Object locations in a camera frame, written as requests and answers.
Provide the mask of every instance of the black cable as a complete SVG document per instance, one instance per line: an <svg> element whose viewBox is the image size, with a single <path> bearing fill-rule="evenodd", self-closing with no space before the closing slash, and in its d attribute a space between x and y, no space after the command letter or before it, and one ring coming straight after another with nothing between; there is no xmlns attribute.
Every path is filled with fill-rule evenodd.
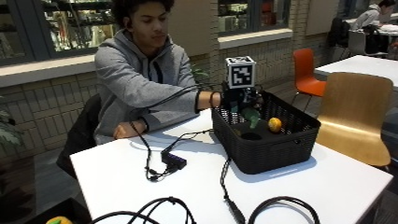
<svg viewBox="0 0 398 224"><path fill-rule="evenodd" d="M174 172L177 171L177 169L175 169L177 167L175 167L175 166L166 167L165 170L163 170L163 172L162 172L161 174L159 174L157 171L154 171L153 169L150 169L150 167L149 167L150 157L151 157L151 149L150 149L150 146L149 146L146 140L144 139L141 133L138 132L138 130L137 130L136 125L134 125L133 122L130 122L130 126L132 126L134 132L137 133L138 137L141 138L141 141L142 141L142 143L145 144L145 146L146 146L146 150L148 150L146 164L145 164L145 167L144 167L144 168L145 168L145 177L146 177L146 179L148 179L149 181L158 181L161 177L163 177L163 176L166 176L166 175L174 173ZM169 152L171 151L171 149L173 149L173 146L175 145L175 143L177 143L178 141L193 139L199 133L207 133L207 132L211 132L211 131L213 131L213 129L209 129L209 130L206 130L206 131L201 131L201 132L195 132L195 133L183 133L183 134L177 138L177 140L175 140L175 141L174 141L174 142L173 142L173 143L171 143L171 144L170 144L162 151L161 151L161 153L169 153ZM183 137L185 135L187 135L187 134L193 134L193 136L189 137L189 138L182 138L182 137Z"/></svg>
<svg viewBox="0 0 398 224"><path fill-rule="evenodd" d="M225 181L225 176L226 176L226 172L227 172L227 167L229 167L230 161L231 161L231 159L227 158L226 162L223 163L222 171L221 171L219 184L221 184L221 187L222 187L222 190L223 190L223 199L225 199L225 201L226 201L226 203L227 203L227 205L230 207L230 210L233 212L233 216L235 218L235 221L237 221L238 224L245 224L245 216L242 215L241 211L238 210L235 203L229 198L227 190L226 190L225 182L223 182ZM275 203L277 201L281 201L281 200L289 201L289 202L295 203L295 204L301 205L302 207L305 207L310 211L310 213L313 215L313 222L314 222L314 224L319 224L321 223L318 215L317 215L314 209L311 208L311 206L307 203L305 203L303 201L301 201L299 199L297 199L294 197L279 196L279 197L274 197L274 198L263 201L259 204L259 206L255 208L255 210L253 211L253 213L250 215L247 224L254 224L255 218L257 218L258 214L261 213L261 211L267 206L270 206L273 203Z"/></svg>
<svg viewBox="0 0 398 224"><path fill-rule="evenodd" d="M150 201L150 202L149 202L149 203L140 209L140 211L137 212L137 215L132 217L132 219L128 221L126 224L132 224L132 223L133 223L133 221L136 220L136 218L138 217L138 215L142 214L142 211L144 211L151 204L157 203L154 206L158 207L158 206L159 206L162 203L165 203L165 202L170 202L171 204L175 204L175 203L177 203L178 205L181 205L181 207L182 207L182 208L185 209L185 211L186 211L186 214L187 214L186 217L190 218L190 221L191 221L193 224L197 224L197 222L195 222L195 220L194 220L194 217L193 217L193 215L191 215L191 212L190 212L190 210L189 210L189 208L187 208L185 202L183 202L181 199L174 198L174 197L158 198L158 199Z"/></svg>
<svg viewBox="0 0 398 224"><path fill-rule="evenodd" d="M113 213L109 213L109 214L105 214L100 217L97 217L96 219L93 219L89 224L94 224L97 223L98 221L102 221L104 219L109 218L109 217L114 217L114 216L122 216L122 215L126 215L126 216L133 216L133 217L140 217L141 219L144 219L145 221L149 221L150 223L153 224L159 224L155 220L153 220L150 217L142 215L142 214L138 214L136 212L128 212L128 211L121 211L121 212L113 212Z"/></svg>
<svg viewBox="0 0 398 224"><path fill-rule="evenodd" d="M195 133L183 133L183 134L175 139L175 141L170 144L170 146L167 146L167 147L161 151L161 153L167 153L167 152L170 152L171 149L173 149L173 147L174 147L174 145L175 145L175 143L177 143L178 141L193 139L194 137L197 137L197 135L198 135L199 133L209 133L209 132L211 132L211 131L213 131L213 129L207 129L206 131L201 131L201 132L195 132ZM193 136L189 137L189 138L182 138L182 137L183 137L185 135L187 135L187 134L193 134Z"/></svg>
<svg viewBox="0 0 398 224"><path fill-rule="evenodd" d="M302 207L305 207L311 215L313 215L313 223L314 224L319 224L319 218L318 218L318 214L315 213L314 209L311 208L311 206L305 203L303 201L301 201L299 199L290 197L290 196L279 196L279 197L274 197L269 200L266 200L265 202L262 202L259 204L259 206L255 208L255 210L253 211L250 218L249 218L249 223L247 224L254 224L255 221L255 217L258 216L258 214L261 213L261 211L269 206L271 205L271 203L275 203L277 201L285 200L287 202L295 203L298 205L301 205Z"/></svg>
<svg viewBox="0 0 398 224"><path fill-rule="evenodd" d="M223 163L223 166L222 166L219 184L221 184L222 189L223 189L223 199L225 199L225 201L227 203L227 206L229 206L229 208L231 210L234 219L235 219L235 221L237 221L238 224L245 224L245 222L246 222L245 216L241 213L239 209L237 208L235 203L229 198L227 190L226 190L225 183L223 183L226 172L227 172L227 167L229 167L230 162L231 162L231 159L227 158L226 162Z"/></svg>
<svg viewBox="0 0 398 224"><path fill-rule="evenodd" d="M187 87L183 87L181 90L178 90L177 92L174 92L171 95L169 95L166 98L163 98L162 100L159 100L157 103L145 106L145 107L136 107L134 109L149 109L157 105L162 105L163 103L166 103L167 101L173 100L174 98L177 98L178 96L183 95L185 93L190 92L190 91L195 91L199 87L211 87L211 86L218 86L219 84L195 84Z"/></svg>

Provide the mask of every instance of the lemon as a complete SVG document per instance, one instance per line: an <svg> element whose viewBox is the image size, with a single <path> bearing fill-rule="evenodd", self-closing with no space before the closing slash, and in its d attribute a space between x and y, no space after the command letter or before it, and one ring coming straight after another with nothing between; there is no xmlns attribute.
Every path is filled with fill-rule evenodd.
<svg viewBox="0 0 398 224"><path fill-rule="evenodd" d="M273 133L278 133L282 128L282 121L278 118L270 118L269 120L269 128Z"/></svg>
<svg viewBox="0 0 398 224"><path fill-rule="evenodd" d="M46 224L72 224L72 222L66 217L53 217Z"/></svg>

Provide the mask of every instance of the orange chair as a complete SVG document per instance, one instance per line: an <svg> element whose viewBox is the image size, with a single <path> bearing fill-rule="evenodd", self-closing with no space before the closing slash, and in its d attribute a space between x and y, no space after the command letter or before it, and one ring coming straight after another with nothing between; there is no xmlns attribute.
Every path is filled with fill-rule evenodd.
<svg viewBox="0 0 398 224"><path fill-rule="evenodd" d="M313 50L311 49L297 49L294 51L294 85L297 88L297 93L291 101L294 100L298 94L306 94L310 96L306 107L306 111L310 100L313 96L322 97L326 81L319 81L313 75Z"/></svg>

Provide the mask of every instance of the hood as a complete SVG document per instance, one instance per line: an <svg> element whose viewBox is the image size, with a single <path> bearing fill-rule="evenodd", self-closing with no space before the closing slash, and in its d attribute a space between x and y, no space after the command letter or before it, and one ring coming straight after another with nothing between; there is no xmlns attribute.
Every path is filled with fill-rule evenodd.
<svg viewBox="0 0 398 224"><path fill-rule="evenodd" d="M370 5L368 10L371 10L371 9L375 9L375 10L380 11L380 8L378 7L376 4Z"/></svg>

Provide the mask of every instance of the chair backrest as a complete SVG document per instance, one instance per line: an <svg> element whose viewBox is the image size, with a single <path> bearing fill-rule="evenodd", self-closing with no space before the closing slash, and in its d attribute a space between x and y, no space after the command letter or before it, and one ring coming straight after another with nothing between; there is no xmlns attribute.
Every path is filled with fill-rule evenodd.
<svg viewBox="0 0 398 224"><path fill-rule="evenodd" d="M318 119L380 134L392 83L384 77L333 73L327 77Z"/></svg>
<svg viewBox="0 0 398 224"><path fill-rule="evenodd" d="M327 33L329 46L335 45L346 48L348 46L348 29L350 24L341 18L334 18L331 21L331 29Z"/></svg>
<svg viewBox="0 0 398 224"><path fill-rule="evenodd" d="M362 32L348 31L348 50L351 54L366 55L366 36Z"/></svg>
<svg viewBox="0 0 398 224"><path fill-rule="evenodd" d="M313 78L313 50L297 49L294 51L294 79L299 80Z"/></svg>

